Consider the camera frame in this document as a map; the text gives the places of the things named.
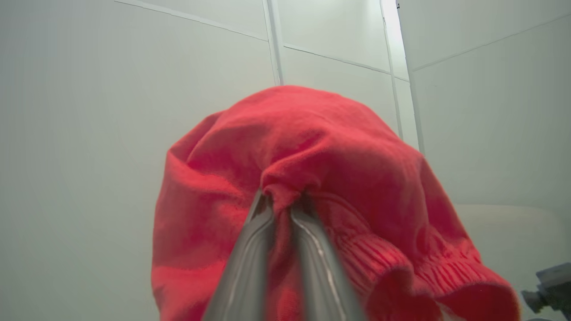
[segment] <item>red fabric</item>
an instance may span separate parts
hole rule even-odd
[[[370,320],[519,320],[423,156],[369,108],[294,86],[207,117],[168,151],[152,287],[161,320],[199,320],[256,190],[274,199],[268,320],[303,319],[286,208],[308,190]]]

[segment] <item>red cloth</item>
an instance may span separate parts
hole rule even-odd
[[[286,208],[308,190],[370,320],[519,320],[423,156],[369,108],[294,86],[207,117],[168,151],[152,287],[161,320],[199,320],[256,190],[274,199],[268,320],[303,319]]]

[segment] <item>black device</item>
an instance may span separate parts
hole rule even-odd
[[[538,291],[522,291],[525,303],[533,312],[550,306],[561,311],[565,319],[571,321],[571,263],[567,262],[536,273],[540,284]]]

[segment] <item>white wall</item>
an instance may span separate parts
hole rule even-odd
[[[169,146],[280,82],[346,95],[406,132],[404,56],[389,59],[388,39],[370,0],[0,2],[0,319],[156,320]]]
[[[539,208],[568,231],[571,1],[401,0],[399,16],[420,150],[452,200]],[[486,214],[490,228],[501,225]],[[538,241],[558,234],[543,227]],[[559,263],[571,258],[565,248]],[[530,252],[528,260],[542,259]],[[509,279],[517,262],[487,263]]]

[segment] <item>metal tongs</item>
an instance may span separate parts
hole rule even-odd
[[[305,320],[365,321],[311,198],[303,194],[290,206],[289,214],[300,259]],[[274,230],[272,200],[258,191],[203,321],[265,319],[268,252]]]

